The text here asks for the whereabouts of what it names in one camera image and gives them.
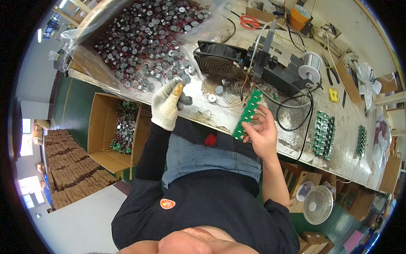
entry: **pliers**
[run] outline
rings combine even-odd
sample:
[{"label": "pliers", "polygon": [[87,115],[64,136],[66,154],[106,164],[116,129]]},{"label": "pliers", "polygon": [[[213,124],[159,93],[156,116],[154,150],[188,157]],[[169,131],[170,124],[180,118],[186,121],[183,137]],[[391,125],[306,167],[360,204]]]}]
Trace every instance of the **pliers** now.
[{"label": "pliers", "polygon": [[331,67],[331,65],[328,63],[327,58],[324,56],[324,54],[322,54],[322,58],[324,61],[324,64],[326,65],[326,69],[327,69],[327,76],[328,76],[328,80],[330,82],[330,85],[333,85],[333,81],[331,80],[331,75],[330,75],[330,71],[333,73],[335,80],[337,81],[337,83],[340,83],[340,79],[338,78],[337,73],[335,72],[335,70]]}]

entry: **red object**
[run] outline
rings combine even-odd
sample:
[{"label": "red object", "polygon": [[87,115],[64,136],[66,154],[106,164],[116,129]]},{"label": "red object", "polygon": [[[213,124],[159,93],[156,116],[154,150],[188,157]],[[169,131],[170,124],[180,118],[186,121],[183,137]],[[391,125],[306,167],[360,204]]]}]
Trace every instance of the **red object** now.
[{"label": "red object", "polygon": [[213,146],[216,142],[216,136],[214,134],[209,134],[207,138],[204,140],[204,144],[207,146]]},{"label": "red object", "polygon": [[241,22],[240,22],[241,26],[244,28],[247,28],[247,29],[257,29],[257,28],[260,28],[260,26],[261,26],[257,19],[255,19],[251,16],[248,16],[248,15],[240,16],[240,20],[241,20]]}]

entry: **orange badge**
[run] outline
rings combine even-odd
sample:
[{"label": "orange badge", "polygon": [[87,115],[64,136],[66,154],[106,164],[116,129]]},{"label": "orange badge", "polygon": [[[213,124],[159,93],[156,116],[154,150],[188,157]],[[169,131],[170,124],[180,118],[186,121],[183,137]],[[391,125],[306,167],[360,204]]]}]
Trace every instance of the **orange badge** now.
[{"label": "orange badge", "polygon": [[166,198],[161,199],[161,207],[163,209],[171,209],[175,206],[175,204],[176,204],[175,201],[172,201],[172,200],[169,200]]}]

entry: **black long-sleeve shirt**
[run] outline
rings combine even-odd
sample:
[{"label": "black long-sleeve shirt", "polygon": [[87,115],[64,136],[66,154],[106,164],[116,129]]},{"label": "black long-sleeve shirt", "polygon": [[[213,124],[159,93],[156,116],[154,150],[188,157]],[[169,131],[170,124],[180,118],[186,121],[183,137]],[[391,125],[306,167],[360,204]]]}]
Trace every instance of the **black long-sleeve shirt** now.
[{"label": "black long-sleeve shirt", "polygon": [[[152,124],[131,191],[112,221],[118,249],[209,225],[261,254],[298,253],[288,209],[271,199],[260,205],[255,199],[259,186],[252,177],[221,169],[199,171],[174,180],[164,195],[161,178],[170,134]],[[164,207],[163,199],[172,207]]]}]

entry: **workbench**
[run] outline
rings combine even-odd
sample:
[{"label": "workbench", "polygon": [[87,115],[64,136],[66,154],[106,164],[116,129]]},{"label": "workbench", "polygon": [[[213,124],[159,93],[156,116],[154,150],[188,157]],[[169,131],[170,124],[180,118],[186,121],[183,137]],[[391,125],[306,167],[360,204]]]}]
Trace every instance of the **workbench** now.
[{"label": "workbench", "polygon": [[[238,14],[245,13],[246,1],[238,0],[230,7],[234,12]],[[255,38],[259,34],[260,30],[248,30],[240,25],[239,18],[229,13],[228,18],[234,21],[236,24],[236,32],[229,39],[227,44],[248,49],[254,43]],[[222,36],[228,38],[233,32],[233,25],[228,20],[225,20],[222,24]],[[277,30],[276,33],[279,36],[274,36],[274,41],[290,49],[297,57],[302,56],[302,52],[294,47],[289,39],[289,34],[284,30]],[[296,45],[300,45],[301,42],[297,35],[292,34],[293,40]],[[310,38],[303,38],[304,43],[308,51],[313,51],[317,54],[324,54],[333,65],[333,61],[330,58],[329,52],[320,46],[316,41]],[[195,48],[183,48],[188,52],[192,52]],[[151,104],[152,92],[131,92],[126,89],[112,89],[111,87],[103,84],[88,75],[78,71],[75,68],[69,68],[69,76],[82,81],[86,81],[90,84],[97,85],[108,92],[117,94],[123,98],[129,100],[136,100],[146,104]],[[337,84],[334,77],[333,88],[338,90],[339,103],[333,103],[329,100],[328,88],[331,87],[328,78],[326,67],[323,65],[320,68],[322,76],[322,89],[317,89],[313,92],[314,97],[314,110],[313,117],[310,120],[309,133],[306,139],[306,145],[304,147],[303,154],[300,158],[300,162],[308,164],[312,167],[322,169],[344,179],[351,180],[367,188],[378,190],[380,182],[382,180],[383,170],[379,172],[374,170],[372,162],[372,152],[375,134],[375,112],[373,112],[368,118],[365,117],[364,109],[365,102],[353,105],[349,97],[347,96],[345,107],[342,106],[342,98],[344,93],[344,87],[342,84]],[[240,102],[240,89],[242,83],[236,83],[225,87],[223,96],[218,96],[216,103],[210,103],[207,99],[209,94],[216,94],[216,86],[221,83],[214,83],[210,80],[202,80],[199,75],[192,76],[192,82],[187,84],[184,88],[184,92],[187,96],[193,98],[193,104],[191,106],[184,107],[183,111],[179,112],[179,116],[197,122],[199,124],[211,127],[217,131],[232,134],[241,113],[243,112],[243,106]],[[162,84],[158,81],[155,82],[155,90],[159,89]],[[267,94],[277,94],[278,101],[283,101],[286,97],[280,95],[275,88],[269,84],[258,84]],[[290,101],[293,105],[301,105],[303,102],[307,102],[308,98],[303,97],[298,101]],[[278,105],[271,102],[267,98],[263,98],[262,104],[266,105],[273,113],[274,117]],[[298,126],[303,118],[306,116],[309,106],[305,106],[301,109],[288,109],[282,108],[279,113],[280,122],[286,128],[294,128]],[[312,151],[313,133],[315,128],[315,115],[316,111],[323,111],[330,116],[335,117],[336,132],[335,140],[333,143],[332,155],[329,161],[324,160],[322,157],[316,156]],[[359,158],[356,154],[356,146],[358,141],[358,128],[363,125],[367,130],[367,143],[365,149],[365,157]],[[281,155],[297,159],[305,137],[307,121],[296,131],[288,132],[283,130],[277,123],[278,128],[278,143],[277,152]]]}]

